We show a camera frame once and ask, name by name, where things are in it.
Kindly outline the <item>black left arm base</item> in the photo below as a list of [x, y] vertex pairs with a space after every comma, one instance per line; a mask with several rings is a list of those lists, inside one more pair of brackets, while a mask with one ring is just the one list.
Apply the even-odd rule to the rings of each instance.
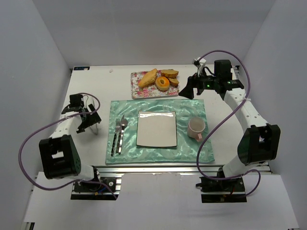
[[116, 197], [104, 185], [80, 182], [73, 184], [71, 200], [116, 200], [120, 191], [121, 179], [102, 177], [101, 181], [111, 189]]

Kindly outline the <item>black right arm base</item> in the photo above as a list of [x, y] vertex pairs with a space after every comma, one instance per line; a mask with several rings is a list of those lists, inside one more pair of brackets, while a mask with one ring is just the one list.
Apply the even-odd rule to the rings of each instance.
[[196, 188], [201, 190], [202, 203], [245, 203], [247, 202], [242, 178], [231, 180], [209, 180], [200, 177]]

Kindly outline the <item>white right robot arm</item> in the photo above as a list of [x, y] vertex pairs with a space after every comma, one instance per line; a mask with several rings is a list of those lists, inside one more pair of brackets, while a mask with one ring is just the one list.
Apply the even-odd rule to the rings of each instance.
[[214, 72], [206, 73], [206, 60], [195, 59], [197, 72], [188, 77], [186, 87], [179, 93], [194, 98], [194, 89], [200, 95], [204, 90], [214, 90], [232, 109], [244, 132], [237, 147], [237, 155], [217, 174], [218, 178], [233, 179], [246, 174], [255, 165], [274, 160], [280, 140], [278, 125], [269, 124], [247, 98], [242, 82], [233, 78], [230, 60], [216, 60]]

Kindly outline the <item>long yellow bread loaf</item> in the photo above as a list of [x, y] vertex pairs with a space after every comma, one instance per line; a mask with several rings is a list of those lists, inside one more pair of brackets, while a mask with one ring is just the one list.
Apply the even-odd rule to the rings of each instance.
[[154, 83], [154, 82], [155, 82], [155, 79], [156, 79], [157, 72], [158, 72], [157, 69], [153, 69], [153, 70], [147, 72], [147, 73], [143, 76], [143, 78], [139, 81], [138, 86], [139, 86], [140, 88], [144, 88], [144, 87], [146, 87], [146, 86], [148, 86], [148, 85]]

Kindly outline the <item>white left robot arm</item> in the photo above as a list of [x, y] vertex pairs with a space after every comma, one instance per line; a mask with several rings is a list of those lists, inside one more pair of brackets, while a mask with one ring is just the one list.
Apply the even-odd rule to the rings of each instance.
[[82, 94], [72, 94], [70, 103], [61, 112], [61, 119], [64, 120], [59, 122], [50, 137], [39, 142], [45, 177], [93, 180], [95, 168], [82, 163], [72, 135], [85, 132], [101, 122], [94, 104], [86, 105]]

